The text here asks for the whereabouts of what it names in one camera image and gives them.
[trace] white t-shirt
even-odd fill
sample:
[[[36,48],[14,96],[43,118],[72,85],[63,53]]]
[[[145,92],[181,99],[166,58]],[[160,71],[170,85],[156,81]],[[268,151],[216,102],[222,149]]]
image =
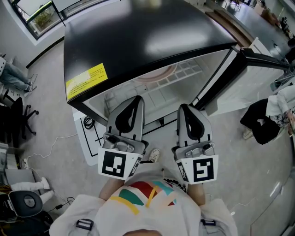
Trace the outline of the white t-shirt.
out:
[[[53,223],[50,235],[79,235],[75,233],[76,222],[88,218],[94,221],[89,235],[123,236],[145,229],[163,236],[196,236],[202,213],[206,219],[223,222],[228,235],[237,236],[235,222],[221,199],[199,207],[175,180],[149,175],[144,181],[140,179],[126,182],[108,201],[79,195]]]

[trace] person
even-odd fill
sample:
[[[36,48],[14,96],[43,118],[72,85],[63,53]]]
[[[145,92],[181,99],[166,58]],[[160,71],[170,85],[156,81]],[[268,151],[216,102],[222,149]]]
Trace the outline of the person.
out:
[[[240,123],[245,125],[242,137],[254,137],[259,144],[266,144],[279,134],[281,128],[287,128],[293,134],[295,124],[295,85],[287,86],[277,95],[259,100],[249,106]]]
[[[6,62],[0,55],[0,65],[4,65],[3,70],[0,70],[0,82],[4,85],[12,85],[17,89],[28,92],[33,91],[33,82],[30,81],[24,73],[16,66]]]
[[[160,150],[153,150],[126,182],[110,178],[99,197],[79,195],[51,225],[50,235],[237,236],[223,201],[205,203],[202,184],[186,188],[163,169],[159,157]],[[90,232],[76,227],[89,220]]]
[[[2,184],[2,186],[0,186],[0,192],[6,193],[6,194],[9,194],[11,191],[20,191],[20,190],[36,191],[39,189],[50,189],[49,183],[45,177],[42,177],[41,181],[36,183],[20,182],[20,183],[15,183],[12,185]],[[45,202],[47,202],[50,198],[53,197],[53,195],[54,195],[53,190],[50,190],[42,194],[40,196],[42,203],[44,204]]]

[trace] window frame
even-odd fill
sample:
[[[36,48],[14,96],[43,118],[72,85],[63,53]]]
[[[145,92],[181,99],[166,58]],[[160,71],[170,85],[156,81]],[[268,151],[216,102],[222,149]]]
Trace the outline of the window frame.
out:
[[[27,28],[27,30],[31,33],[31,35],[36,39],[38,40],[40,37],[42,37],[45,33],[47,33],[49,30],[51,30],[52,28],[54,28],[55,26],[57,26],[61,20],[59,20],[56,24],[52,25],[51,27],[49,27],[48,29],[46,29],[42,34],[40,35],[37,35],[30,27],[30,22],[33,21],[37,16],[39,16],[42,12],[44,12],[46,9],[48,9],[49,7],[53,7],[54,8],[54,11],[58,14],[59,18],[63,18],[63,21],[65,21],[68,17],[66,15],[66,13],[64,12],[64,10],[62,10],[61,12],[58,12],[58,10],[56,9],[55,5],[53,4],[52,0],[49,0],[48,3],[44,4],[41,8],[39,8],[37,11],[35,11],[27,20],[25,20],[22,15],[20,14],[20,12],[18,11],[18,3],[21,1],[21,0],[14,0],[13,2],[11,2],[11,0],[7,0],[10,4],[10,6],[13,8],[14,12],[17,14],[18,18],[22,21],[22,23],[25,25],[25,27]],[[108,0],[102,0],[102,1],[99,1],[97,3],[94,3],[94,4],[90,4],[89,6],[75,12],[74,14],[71,14],[69,17],[91,7],[91,6],[94,6],[96,4],[100,4],[102,2],[106,2]]]

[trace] yellow label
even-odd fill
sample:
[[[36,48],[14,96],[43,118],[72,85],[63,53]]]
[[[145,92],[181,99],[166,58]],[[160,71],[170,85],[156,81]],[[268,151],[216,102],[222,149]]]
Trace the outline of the yellow label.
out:
[[[102,63],[72,78],[65,83],[68,100],[106,79],[106,70]]]

